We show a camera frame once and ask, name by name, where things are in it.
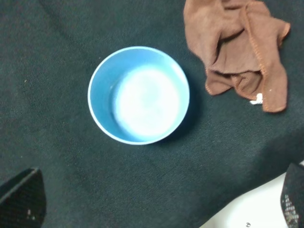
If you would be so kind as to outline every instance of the bowl rim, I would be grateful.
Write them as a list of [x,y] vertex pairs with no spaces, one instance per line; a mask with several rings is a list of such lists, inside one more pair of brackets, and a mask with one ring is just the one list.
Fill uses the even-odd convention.
[[[133,141],[128,141],[128,140],[124,140],[124,139],[121,139],[113,134],[111,134],[110,132],[108,132],[103,126],[102,124],[98,121],[98,119],[96,118],[95,114],[94,114],[94,111],[93,111],[93,108],[92,108],[92,104],[91,104],[91,87],[92,87],[92,82],[95,78],[95,75],[96,73],[98,72],[99,68],[108,60],[110,59],[111,57],[121,53],[121,52],[124,52],[124,51],[128,51],[128,50],[132,50],[132,49],[143,49],[143,50],[149,50],[149,51],[153,51],[157,54],[160,54],[162,56],[165,56],[167,58],[170,58],[171,60],[173,60],[173,62],[176,64],[177,68],[182,72],[181,76],[184,77],[185,79],[185,85],[186,85],[186,90],[187,90],[187,96],[188,96],[188,100],[187,100],[187,105],[186,107],[182,110],[183,111],[183,114],[182,114],[182,118],[180,119],[180,121],[176,124],[175,127],[173,127],[173,129],[171,131],[168,131],[166,134],[162,135],[161,137],[157,138],[157,139],[154,139],[154,140],[149,140],[149,141],[144,141],[144,142],[133,142]],[[152,48],[152,47],[146,47],[146,46],[132,46],[132,47],[125,47],[125,48],[122,48],[118,51],[115,51],[113,52],[112,54],[110,54],[108,57],[106,57],[98,66],[97,68],[95,69],[94,73],[92,74],[91,76],[91,79],[90,79],[90,83],[89,83],[89,87],[88,87],[88,92],[87,92],[87,99],[88,99],[88,105],[89,105],[89,109],[90,109],[90,113],[91,113],[91,116],[92,118],[94,119],[95,123],[97,124],[97,126],[108,136],[110,136],[112,139],[114,140],[117,140],[121,143],[125,143],[125,144],[129,144],[129,145],[148,145],[148,144],[151,144],[151,143],[155,143],[155,142],[158,142],[160,140],[163,140],[164,138],[168,137],[170,134],[172,134],[178,127],[179,125],[181,124],[181,122],[184,120],[185,116],[186,116],[186,113],[188,111],[188,108],[189,108],[189,102],[190,102],[190,88],[189,88],[189,83],[188,83],[188,80],[187,80],[187,77],[183,71],[183,69],[180,67],[180,65],[171,57],[169,56],[168,54],[166,54],[165,52],[163,51],[160,51],[158,49],[155,49],[155,48]]]

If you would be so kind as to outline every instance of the bowl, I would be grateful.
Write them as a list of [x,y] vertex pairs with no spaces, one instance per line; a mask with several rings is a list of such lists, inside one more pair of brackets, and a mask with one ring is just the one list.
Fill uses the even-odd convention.
[[131,145],[154,143],[171,134],[185,117],[189,98],[181,67],[151,47],[114,52],[99,64],[88,89],[98,127]]

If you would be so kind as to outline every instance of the brown towel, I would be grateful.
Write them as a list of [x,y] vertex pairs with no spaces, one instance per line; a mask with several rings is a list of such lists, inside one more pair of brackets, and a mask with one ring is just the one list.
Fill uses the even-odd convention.
[[188,47],[205,64],[211,95],[234,87],[250,100],[262,93],[266,112],[286,108],[287,75],[278,47],[289,23],[254,0],[186,0],[184,21]]

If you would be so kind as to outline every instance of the dark tablecloth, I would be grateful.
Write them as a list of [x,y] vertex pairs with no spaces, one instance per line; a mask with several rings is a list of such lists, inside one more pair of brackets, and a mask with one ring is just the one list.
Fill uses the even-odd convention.
[[[233,90],[211,97],[186,45],[184,0],[1,1],[0,184],[39,167],[45,228],[191,228],[304,159],[304,1],[267,0],[291,22],[281,60],[288,108],[263,113]],[[94,123],[87,88],[97,65],[150,46],[184,69],[191,102],[167,139],[130,146]]]

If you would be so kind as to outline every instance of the white surface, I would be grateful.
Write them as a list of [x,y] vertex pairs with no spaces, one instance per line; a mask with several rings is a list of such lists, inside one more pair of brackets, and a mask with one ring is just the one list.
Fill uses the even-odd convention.
[[287,228],[280,202],[285,175],[236,198],[201,228],[247,228],[247,223],[250,228]]
[[162,71],[140,68],[129,72],[117,91],[115,119],[129,134],[150,140],[174,126],[181,100],[174,81]]

